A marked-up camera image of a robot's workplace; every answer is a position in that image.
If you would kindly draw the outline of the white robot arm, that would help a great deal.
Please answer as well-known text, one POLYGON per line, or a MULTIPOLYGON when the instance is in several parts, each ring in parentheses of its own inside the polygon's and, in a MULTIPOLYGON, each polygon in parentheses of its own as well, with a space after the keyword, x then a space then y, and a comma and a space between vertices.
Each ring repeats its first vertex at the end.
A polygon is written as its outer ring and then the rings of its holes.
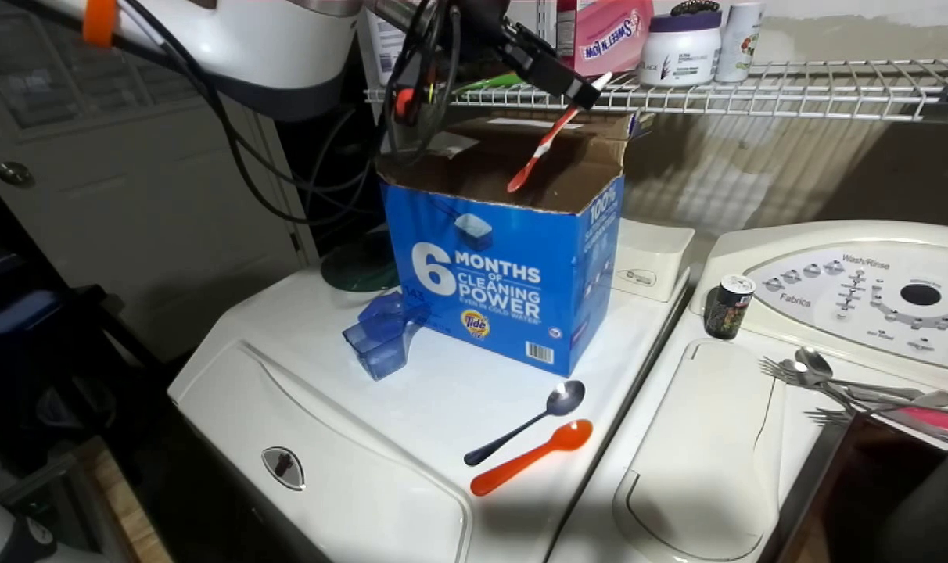
POLYGON ((235 98, 296 98, 333 84, 352 52, 354 25, 363 10, 402 31, 433 43, 460 40, 474 25, 478 43, 494 51, 531 87, 591 105, 599 87, 568 70, 523 25, 498 5, 476 0, 433 0, 456 20, 454 31, 433 34, 433 12, 414 0, 39 0, 41 10, 77 20, 93 43, 115 37, 137 47, 175 40, 200 70, 219 79, 235 98))

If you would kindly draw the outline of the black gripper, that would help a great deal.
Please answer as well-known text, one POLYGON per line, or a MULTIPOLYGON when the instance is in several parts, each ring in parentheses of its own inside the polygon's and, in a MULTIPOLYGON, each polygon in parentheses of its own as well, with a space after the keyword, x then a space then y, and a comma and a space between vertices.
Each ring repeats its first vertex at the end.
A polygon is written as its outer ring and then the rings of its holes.
POLYGON ((555 47, 508 20, 508 0, 460 0, 460 12, 474 27, 474 43, 491 51, 526 84, 564 98, 570 105, 591 105, 599 100, 599 87, 564 67, 555 47))

